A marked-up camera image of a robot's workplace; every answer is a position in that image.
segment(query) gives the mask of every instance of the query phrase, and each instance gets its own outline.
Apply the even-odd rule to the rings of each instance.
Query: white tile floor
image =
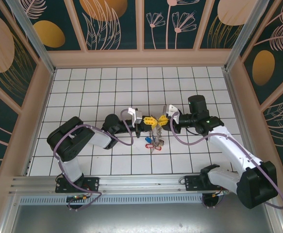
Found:
[[[222,119],[241,143],[239,128],[219,67],[138,67],[59,69],[48,100],[43,124],[32,157],[30,176],[54,176],[60,173],[46,143],[49,134],[73,116],[101,127],[110,113],[119,116],[122,109],[133,107],[143,115],[159,117],[163,105],[174,104],[189,113],[187,98],[204,95],[210,114]],[[145,148],[143,133],[130,147],[117,143],[104,150],[86,145],[78,156],[85,175],[127,175],[199,172],[213,163],[232,170],[230,162],[210,143],[195,146],[180,144],[171,133],[163,132],[161,151]],[[130,142],[128,134],[118,135]],[[182,129],[181,140],[194,142],[200,136]]]

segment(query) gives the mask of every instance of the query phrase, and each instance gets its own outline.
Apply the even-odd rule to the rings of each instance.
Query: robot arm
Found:
[[[252,163],[253,161],[261,168],[277,185],[276,168],[271,162],[263,163],[259,158],[248,152],[243,146],[237,146],[226,135],[233,139],[224,123],[216,116],[209,116],[209,111],[206,107],[204,96],[191,96],[189,99],[190,114],[182,114],[176,107],[166,105],[164,112],[167,116],[168,123],[161,125],[163,129],[176,133],[180,133],[181,128],[194,127],[196,132],[209,136],[207,139],[219,148],[223,154],[231,161],[237,173],[232,173],[220,168],[218,165],[211,165],[201,170],[200,178],[203,183],[210,183],[224,187],[236,193],[240,201],[248,208],[253,208],[275,196],[278,192],[262,175],[260,170]],[[172,121],[172,129],[170,125],[171,116],[178,112],[178,116]],[[126,120],[125,126],[123,121],[120,121],[115,114],[110,114],[106,117],[102,130],[110,135],[117,133],[127,133],[128,128],[131,132],[135,132],[139,137],[141,132],[149,132],[152,130],[151,125],[146,124],[141,112],[137,109],[129,108],[129,113],[132,115],[131,120]],[[59,141],[72,129],[83,125],[83,122],[78,117],[73,117],[68,122],[63,124],[57,130],[52,132],[47,143],[52,150]],[[57,154],[60,156],[60,161],[66,176],[78,187],[82,187],[84,176],[80,170],[76,156],[80,153],[83,147],[87,144],[100,146],[106,150],[111,149],[117,140],[105,133],[93,128],[81,127],[74,131],[72,135],[66,137],[60,144]],[[246,157],[244,151],[250,155],[250,159]]]
[[[219,185],[234,192],[240,201],[250,209],[277,196],[278,192],[253,161],[277,185],[275,166],[271,162],[262,162],[243,146],[236,145],[228,139],[229,137],[236,141],[218,117],[209,116],[204,96],[191,96],[188,100],[191,114],[183,115],[178,111],[177,122],[173,121],[175,132],[180,133],[181,128],[194,127],[196,132],[201,135],[208,135],[207,140],[222,151],[237,171],[237,173],[233,173],[218,165],[212,165],[201,170],[200,178],[204,182],[208,180],[213,185]],[[177,112],[174,106],[171,108],[167,105],[164,109],[167,110],[165,113],[169,119]],[[163,126],[163,128],[171,131],[170,124]],[[250,159],[247,158],[244,151],[249,154]]]
[[[151,125],[146,125],[142,121],[142,119],[146,116],[142,116],[140,111],[129,108],[129,114],[132,115],[132,119],[126,120],[126,123],[130,131],[135,132],[137,137],[140,136],[141,132],[148,132],[151,130]],[[58,142],[69,131],[80,125],[83,125],[83,121],[75,116],[53,131],[47,138],[47,143],[50,145],[51,149],[54,150]],[[106,117],[102,126],[102,130],[108,132],[110,135],[128,132],[124,122],[119,120],[118,116],[115,114],[110,114]],[[77,155],[87,143],[109,150],[117,142],[118,141],[111,136],[98,130],[81,127],[75,130],[72,135],[69,135],[63,140],[56,153],[60,157],[59,163],[61,164],[67,177],[69,177],[69,179],[77,186],[81,187],[83,184],[84,175],[80,169]]]

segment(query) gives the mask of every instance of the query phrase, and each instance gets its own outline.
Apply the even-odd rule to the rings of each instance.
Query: keys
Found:
[[[162,146],[164,145],[164,140],[162,139],[162,127],[157,124],[155,126],[156,130],[156,137],[154,136],[154,132],[150,131],[150,137],[146,137],[146,141],[148,144],[146,144],[146,148],[151,149],[151,152],[156,150],[161,150]]]

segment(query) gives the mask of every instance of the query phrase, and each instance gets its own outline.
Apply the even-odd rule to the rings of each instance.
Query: red key tag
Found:
[[[154,148],[154,145],[151,144],[151,143],[148,143],[148,144],[146,144],[146,148],[148,148],[148,149]]]

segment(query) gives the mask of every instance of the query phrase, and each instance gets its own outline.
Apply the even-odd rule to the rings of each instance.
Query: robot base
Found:
[[[200,175],[185,176],[184,182],[186,191],[220,191],[222,188],[219,185],[213,185],[211,183],[205,185],[202,182]]]
[[[99,188],[99,178],[85,177],[81,188],[89,188],[91,191],[97,192]],[[65,178],[58,178],[55,193],[83,193],[83,191],[71,186]]]

